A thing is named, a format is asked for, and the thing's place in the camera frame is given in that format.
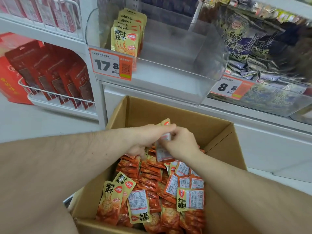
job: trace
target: human arm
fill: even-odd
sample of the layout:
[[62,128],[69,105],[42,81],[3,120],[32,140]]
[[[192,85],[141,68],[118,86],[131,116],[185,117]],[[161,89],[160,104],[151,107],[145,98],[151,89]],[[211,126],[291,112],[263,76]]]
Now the human arm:
[[125,153],[175,125],[147,125],[0,144],[0,233],[15,233],[86,185]]
[[312,196],[205,155],[185,128],[174,133],[172,141],[162,141],[171,155],[194,169],[261,233],[312,232]]

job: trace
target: cardboard box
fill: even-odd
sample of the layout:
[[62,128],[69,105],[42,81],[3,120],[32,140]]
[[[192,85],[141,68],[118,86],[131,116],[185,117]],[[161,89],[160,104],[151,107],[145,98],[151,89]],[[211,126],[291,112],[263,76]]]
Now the cardboard box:
[[[106,128],[117,129],[158,124],[166,118],[170,118],[171,122],[178,126],[188,128],[207,155],[246,170],[234,124],[226,120],[127,96],[116,107]],[[115,168],[116,164],[113,164],[84,187],[72,213],[81,234],[144,233],[133,228],[113,227],[95,221],[104,182],[112,180]],[[206,185],[205,199],[207,227],[203,233],[259,234],[209,185]]]

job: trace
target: orange price tag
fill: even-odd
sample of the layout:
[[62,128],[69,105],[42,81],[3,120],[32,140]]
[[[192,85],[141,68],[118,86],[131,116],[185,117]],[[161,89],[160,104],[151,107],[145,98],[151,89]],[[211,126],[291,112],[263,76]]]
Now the orange price tag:
[[213,94],[240,100],[254,84],[255,83],[244,79],[224,75],[213,86],[213,89],[210,92]]
[[131,80],[133,64],[131,57],[94,48],[89,48],[89,52],[94,73]]

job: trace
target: hand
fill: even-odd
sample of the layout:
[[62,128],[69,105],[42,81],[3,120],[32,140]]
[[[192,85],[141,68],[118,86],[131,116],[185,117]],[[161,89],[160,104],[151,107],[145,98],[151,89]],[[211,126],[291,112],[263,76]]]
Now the hand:
[[145,160],[145,147],[150,147],[163,134],[173,132],[176,127],[176,124],[172,124],[166,126],[146,125],[128,128],[130,130],[130,136],[134,139],[134,146],[127,151],[127,154],[140,155],[141,158]]
[[185,161],[186,157],[198,153],[199,149],[195,137],[188,129],[176,127],[172,135],[171,141],[161,140],[160,143],[175,159]]

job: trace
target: qr code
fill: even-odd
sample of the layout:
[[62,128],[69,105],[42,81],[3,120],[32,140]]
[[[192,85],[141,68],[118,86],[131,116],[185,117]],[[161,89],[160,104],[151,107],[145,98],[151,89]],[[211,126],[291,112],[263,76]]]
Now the qr code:
[[122,71],[125,73],[125,74],[131,74],[131,65],[129,64],[122,64]]

